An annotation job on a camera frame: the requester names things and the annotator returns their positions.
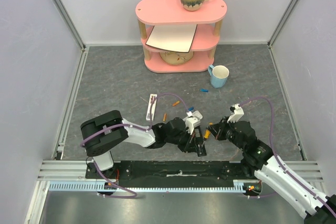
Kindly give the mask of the black remote control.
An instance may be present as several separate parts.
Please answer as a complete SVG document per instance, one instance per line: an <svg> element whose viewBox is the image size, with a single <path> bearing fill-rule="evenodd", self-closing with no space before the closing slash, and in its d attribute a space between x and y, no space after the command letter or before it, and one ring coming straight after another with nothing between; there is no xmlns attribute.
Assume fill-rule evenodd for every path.
<svg viewBox="0 0 336 224"><path fill-rule="evenodd" d="M196 149L198 157L207 155L204 138L203 138L203 134L202 134L202 130L200 126L197 126L194 129L194 145L195 145L195 149Z"/></svg>

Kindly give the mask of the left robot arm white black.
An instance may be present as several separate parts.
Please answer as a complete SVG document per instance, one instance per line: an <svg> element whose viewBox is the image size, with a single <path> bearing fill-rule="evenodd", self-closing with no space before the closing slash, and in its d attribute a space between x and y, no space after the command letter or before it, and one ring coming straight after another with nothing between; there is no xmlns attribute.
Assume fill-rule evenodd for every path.
<svg viewBox="0 0 336 224"><path fill-rule="evenodd" d="M92 157L97 173L103 178L111 178L115 173L111 150L122 142L148 149L161 148L169 143L184 153L195 152L199 157L205 156L200 128L202 118L198 111L188 111L184 119L176 117L145 127L129 122L118 110L113 110L81 124L83 141L80 146L88 157Z"/></svg>

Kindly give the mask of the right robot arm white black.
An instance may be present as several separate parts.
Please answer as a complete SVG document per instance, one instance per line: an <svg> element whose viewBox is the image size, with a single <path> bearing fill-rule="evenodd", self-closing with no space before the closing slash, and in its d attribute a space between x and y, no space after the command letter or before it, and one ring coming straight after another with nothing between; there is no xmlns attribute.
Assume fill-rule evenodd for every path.
<svg viewBox="0 0 336 224"><path fill-rule="evenodd" d="M228 140L243 153L240 172L273 189L303 218L304 223L335 223L335 195L327 196L294 172L271 147L259 140L247 121L222 118L207 130L219 141Z"/></svg>

